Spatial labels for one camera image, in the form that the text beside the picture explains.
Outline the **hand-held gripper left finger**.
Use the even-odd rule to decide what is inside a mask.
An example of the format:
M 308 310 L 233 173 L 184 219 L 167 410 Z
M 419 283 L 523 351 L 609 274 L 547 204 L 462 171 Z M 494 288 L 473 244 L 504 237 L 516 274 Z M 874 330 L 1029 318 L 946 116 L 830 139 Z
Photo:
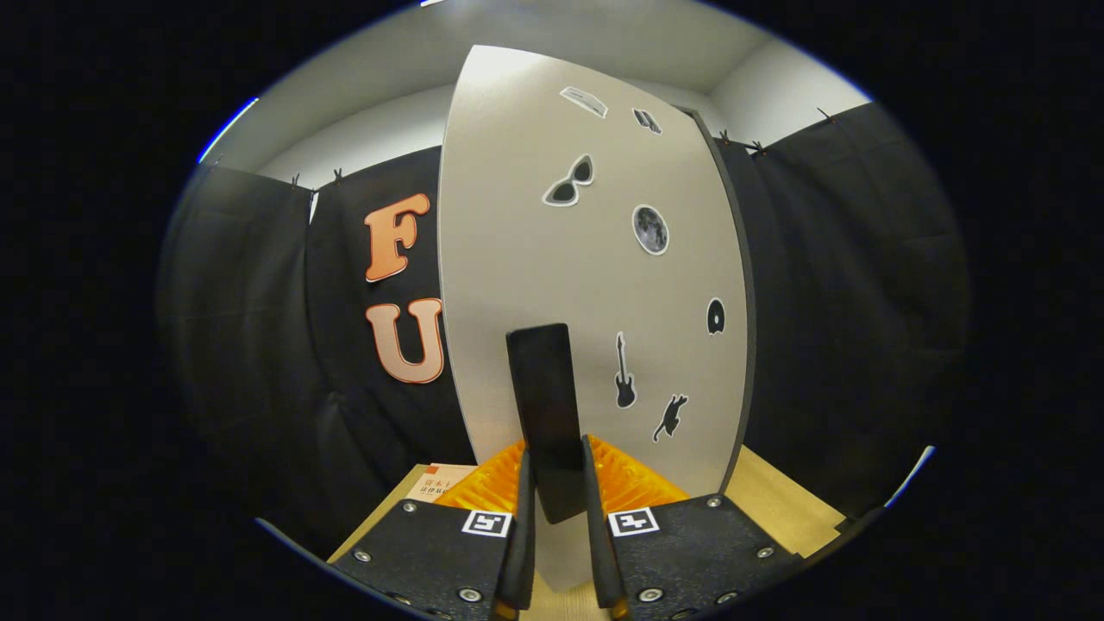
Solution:
M 517 620 L 535 582 L 535 475 L 524 442 L 437 499 L 399 499 L 332 566 L 429 620 Z

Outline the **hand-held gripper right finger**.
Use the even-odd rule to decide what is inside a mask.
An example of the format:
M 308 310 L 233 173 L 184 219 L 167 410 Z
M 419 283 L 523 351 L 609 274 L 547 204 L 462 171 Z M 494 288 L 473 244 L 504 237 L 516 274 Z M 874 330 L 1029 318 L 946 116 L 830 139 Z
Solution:
M 618 448 L 582 439 L 599 608 L 612 620 L 716 620 L 803 569 L 721 492 L 690 498 Z

